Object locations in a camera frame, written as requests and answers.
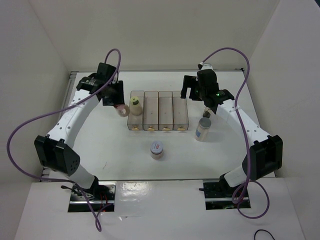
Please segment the pink cap spice bottle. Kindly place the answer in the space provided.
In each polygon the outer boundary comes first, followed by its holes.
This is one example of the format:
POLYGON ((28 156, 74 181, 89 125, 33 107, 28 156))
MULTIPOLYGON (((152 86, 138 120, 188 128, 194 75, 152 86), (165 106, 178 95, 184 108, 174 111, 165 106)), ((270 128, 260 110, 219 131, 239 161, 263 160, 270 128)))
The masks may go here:
POLYGON ((127 104, 118 104, 114 108, 121 118, 125 118, 130 114, 130 108, 127 104))

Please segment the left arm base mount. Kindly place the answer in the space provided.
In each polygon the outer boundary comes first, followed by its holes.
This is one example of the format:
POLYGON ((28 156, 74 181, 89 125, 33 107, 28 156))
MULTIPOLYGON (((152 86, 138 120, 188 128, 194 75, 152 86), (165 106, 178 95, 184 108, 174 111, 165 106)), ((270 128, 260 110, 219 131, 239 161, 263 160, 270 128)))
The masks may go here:
MULTIPOLYGON (((102 212, 113 212, 115 209, 114 203, 117 183, 115 181, 101 181, 99 184, 105 186, 106 191, 100 193, 98 197, 88 197, 89 203, 96 213, 100 210, 102 210, 102 212)), ((69 213, 84 213, 91 211, 85 197, 74 186, 68 187, 62 185, 60 188, 70 191, 69 213)))

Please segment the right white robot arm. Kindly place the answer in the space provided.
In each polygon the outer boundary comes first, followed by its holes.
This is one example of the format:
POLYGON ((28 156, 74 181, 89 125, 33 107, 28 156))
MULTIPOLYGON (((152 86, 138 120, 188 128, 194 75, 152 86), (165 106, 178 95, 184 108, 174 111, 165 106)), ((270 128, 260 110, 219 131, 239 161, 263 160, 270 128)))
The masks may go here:
POLYGON ((219 87, 212 69, 201 69, 196 76, 185 75, 180 97, 202 101, 248 144, 249 152, 241 166, 219 178, 217 190, 223 196, 231 196, 246 180, 256 181, 282 167, 283 140, 267 133, 236 105, 235 97, 219 87))

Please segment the yellow cap spice bottle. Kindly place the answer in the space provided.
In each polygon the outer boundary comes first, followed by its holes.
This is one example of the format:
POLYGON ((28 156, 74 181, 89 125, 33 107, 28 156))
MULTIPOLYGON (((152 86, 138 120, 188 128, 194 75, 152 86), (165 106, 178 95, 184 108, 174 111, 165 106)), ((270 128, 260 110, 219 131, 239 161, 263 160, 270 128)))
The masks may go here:
POLYGON ((133 96, 130 98, 129 109, 130 113, 134 116, 140 116, 143 113, 143 108, 140 103, 140 99, 137 96, 133 96))

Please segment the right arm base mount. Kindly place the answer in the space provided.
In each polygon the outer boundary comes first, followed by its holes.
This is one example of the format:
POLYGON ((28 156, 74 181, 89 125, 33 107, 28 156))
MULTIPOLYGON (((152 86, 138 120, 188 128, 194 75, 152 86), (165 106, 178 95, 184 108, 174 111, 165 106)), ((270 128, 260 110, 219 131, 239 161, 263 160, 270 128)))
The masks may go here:
POLYGON ((204 180, 198 190, 204 194, 205 209, 208 211, 237 209, 237 204, 232 202, 235 189, 223 189, 218 180, 204 180))

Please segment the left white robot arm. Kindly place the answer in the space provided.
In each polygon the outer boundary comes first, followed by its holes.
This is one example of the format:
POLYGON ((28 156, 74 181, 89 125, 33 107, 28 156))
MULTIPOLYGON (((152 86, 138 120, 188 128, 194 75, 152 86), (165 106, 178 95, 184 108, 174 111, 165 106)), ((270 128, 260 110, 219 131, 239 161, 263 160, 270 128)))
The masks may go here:
POLYGON ((64 174, 76 185, 73 191, 95 200, 108 192, 96 176, 80 163, 80 156, 73 150, 75 140, 87 117, 99 104, 112 106, 121 117, 130 113, 125 104, 124 84, 118 80, 115 66, 99 63, 97 71, 83 77, 76 86, 70 109, 65 111, 46 136, 37 136, 34 145, 40 163, 53 171, 64 174))

